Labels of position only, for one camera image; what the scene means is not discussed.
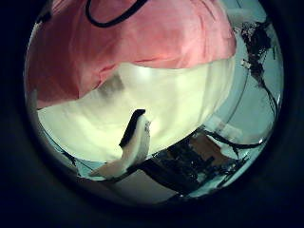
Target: pink cloth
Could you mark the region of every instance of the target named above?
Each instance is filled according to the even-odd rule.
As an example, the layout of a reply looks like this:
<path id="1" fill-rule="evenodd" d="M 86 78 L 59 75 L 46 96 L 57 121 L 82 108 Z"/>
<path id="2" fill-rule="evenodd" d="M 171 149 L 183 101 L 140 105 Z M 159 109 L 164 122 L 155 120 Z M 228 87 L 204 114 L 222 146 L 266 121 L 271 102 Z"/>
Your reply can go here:
<path id="1" fill-rule="evenodd" d="M 106 22 L 135 0 L 93 0 Z M 55 0 L 52 18 L 38 26 L 28 49 L 27 88 L 38 108 L 76 100 L 103 84 L 122 62 L 186 68 L 232 57 L 236 39 L 217 0 L 149 0 L 129 19 L 96 28 L 86 0 Z"/>

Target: white surface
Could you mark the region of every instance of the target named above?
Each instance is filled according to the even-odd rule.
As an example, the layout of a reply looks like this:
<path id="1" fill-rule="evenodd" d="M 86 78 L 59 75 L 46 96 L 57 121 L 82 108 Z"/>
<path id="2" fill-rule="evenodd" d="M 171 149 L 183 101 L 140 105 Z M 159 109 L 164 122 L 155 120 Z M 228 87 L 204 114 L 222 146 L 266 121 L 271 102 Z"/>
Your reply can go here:
<path id="1" fill-rule="evenodd" d="M 109 162 L 122 155 L 119 142 L 135 109 L 146 109 L 153 154 L 178 142 L 207 120 L 227 98 L 234 58 L 191 69 L 122 64 L 103 86 L 83 99 L 44 108 L 47 133 L 72 156 Z"/>
<path id="2" fill-rule="evenodd" d="M 144 115 L 137 120 L 132 138 L 122 150 L 122 157 L 113 162 L 108 162 L 102 167 L 92 171 L 90 177 L 101 176 L 106 179 L 118 178 L 126 173 L 126 170 L 134 164 L 143 162 L 149 150 L 149 121 Z"/>

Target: black strap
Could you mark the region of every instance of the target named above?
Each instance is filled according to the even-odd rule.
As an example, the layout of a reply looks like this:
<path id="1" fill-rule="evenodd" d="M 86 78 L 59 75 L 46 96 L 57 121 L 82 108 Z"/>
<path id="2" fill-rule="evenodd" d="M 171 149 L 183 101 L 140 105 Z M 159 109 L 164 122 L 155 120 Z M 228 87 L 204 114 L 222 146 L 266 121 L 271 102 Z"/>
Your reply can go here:
<path id="1" fill-rule="evenodd" d="M 92 0 L 87 0 L 86 5 L 85 5 L 85 15 L 86 18 L 89 20 L 89 22 L 99 28 L 109 28 L 112 26 L 115 26 L 119 23 L 121 23 L 122 21 L 128 19 L 130 16 L 132 16 L 134 13 L 136 13 L 148 0 L 138 0 L 136 1 L 136 3 L 134 3 L 132 5 L 132 7 L 130 7 L 126 12 L 124 12 L 122 15 L 120 15 L 119 17 L 109 21 L 109 22 L 98 22 L 96 21 L 92 15 L 90 14 L 90 6 L 91 6 L 91 2 Z"/>

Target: pink fabric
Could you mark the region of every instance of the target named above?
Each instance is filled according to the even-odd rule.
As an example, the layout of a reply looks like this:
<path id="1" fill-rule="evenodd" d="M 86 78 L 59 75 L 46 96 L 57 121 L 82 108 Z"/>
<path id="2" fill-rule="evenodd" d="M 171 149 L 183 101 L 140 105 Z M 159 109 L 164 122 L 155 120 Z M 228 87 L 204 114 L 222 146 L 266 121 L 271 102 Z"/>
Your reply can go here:
<path id="1" fill-rule="evenodd" d="M 108 21 L 135 0 L 93 0 L 91 13 Z M 122 62 L 186 68 L 226 59 L 236 39 L 217 0 L 149 0 L 112 28 L 96 28 L 86 0 L 55 0 L 53 17 L 39 25 L 28 49 L 27 87 L 38 108 L 76 100 L 103 84 Z"/>

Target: wire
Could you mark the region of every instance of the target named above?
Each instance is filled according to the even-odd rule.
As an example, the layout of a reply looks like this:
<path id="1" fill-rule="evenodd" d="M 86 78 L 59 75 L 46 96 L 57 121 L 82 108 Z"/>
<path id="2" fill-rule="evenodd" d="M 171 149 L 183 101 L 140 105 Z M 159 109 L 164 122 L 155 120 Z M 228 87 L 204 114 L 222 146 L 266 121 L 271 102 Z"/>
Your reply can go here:
<path id="1" fill-rule="evenodd" d="M 247 72 L 246 72 L 246 75 L 245 75 L 246 81 L 245 81 L 245 84 L 244 84 L 244 88 L 242 89 L 241 93 L 239 94 L 239 99 L 238 99 L 238 101 L 237 101 L 237 104 L 235 105 L 234 110 L 232 111 L 232 113 L 230 114 L 228 120 L 226 121 L 227 123 L 229 123 L 229 122 L 231 121 L 231 119 L 233 118 L 233 116 L 234 116 L 234 115 L 236 114 L 236 112 L 237 112 L 238 105 L 240 104 L 241 98 L 242 98 L 242 96 L 243 96 L 243 94 L 244 94 L 244 92 L 245 92 L 246 84 L 247 84 L 247 81 L 248 81 L 248 75 L 249 75 L 249 69 L 247 69 Z"/>
<path id="2" fill-rule="evenodd" d="M 70 154 L 68 154 L 56 141 L 54 141 L 50 136 L 49 134 L 46 132 L 46 130 L 44 129 L 44 133 L 47 135 L 47 139 L 50 140 L 52 143 L 54 143 L 56 145 L 56 147 L 58 149 L 56 149 L 59 153 L 61 153 L 63 156 L 65 156 L 66 158 L 68 158 L 72 164 L 76 167 L 76 164 L 75 162 L 79 162 L 80 164 L 82 164 L 83 166 L 85 166 L 86 168 L 90 169 L 90 170 L 94 170 L 92 169 L 91 167 L 89 167 L 88 165 L 84 164 L 82 161 L 80 161 L 79 159 L 71 156 Z"/>
<path id="3" fill-rule="evenodd" d="M 92 3 L 92 0 L 87 0 L 86 5 L 85 5 L 85 15 L 86 15 L 86 18 L 88 19 L 88 21 L 92 25 L 94 25 L 98 28 L 109 28 L 109 27 L 113 27 L 113 26 L 121 23 L 122 21 L 128 19 L 130 16 L 132 16 L 134 13 L 136 13 L 147 1 L 148 0 L 138 0 L 127 11 L 125 11 L 119 17 L 117 17 L 117 18 L 115 18 L 111 21 L 102 23 L 102 22 L 96 21 L 92 17 L 92 15 L 90 13 L 90 6 L 91 6 L 91 3 Z"/>
<path id="4" fill-rule="evenodd" d="M 241 4 L 239 3 L 239 1 L 237 0 L 237 4 L 239 8 L 242 8 Z"/>
<path id="5" fill-rule="evenodd" d="M 246 43 L 247 51 L 249 54 L 249 61 L 252 64 L 251 67 L 251 75 L 257 80 L 258 85 L 265 89 L 267 92 L 267 96 L 269 99 L 269 103 L 272 109 L 272 112 L 274 114 L 274 124 L 277 121 L 278 118 L 278 104 L 276 102 L 276 98 L 273 95 L 273 93 L 270 91 L 270 89 L 266 86 L 265 81 L 263 79 L 263 72 L 264 68 L 263 65 L 266 60 L 266 56 L 268 54 L 268 50 L 271 47 L 270 46 L 270 38 L 266 35 L 265 29 L 270 25 L 270 20 L 269 18 L 266 19 L 264 23 L 256 23 L 256 25 L 251 25 L 251 24 L 244 24 L 243 29 L 241 32 L 241 36 Z M 250 34 L 250 29 L 254 29 L 254 33 Z M 216 132 L 210 132 L 205 129 L 205 126 L 201 127 L 199 130 L 202 129 L 202 132 L 206 134 L 207 136 L 210 136 L 214 138 L 215 140 L 227 144 L 231 146 L 236 153 L 238 157 L 238 150 L 239 149 L 252 149 L 256 148 L 258 146 L 263 145 L 264 143 L 267 142 L 268 138 L 265 138 L 259 143 L 253 143 L 253 144 L 239 144 L 239 143 L 234 143 L 231 142 L 222 136 L 220 136 Z"/>

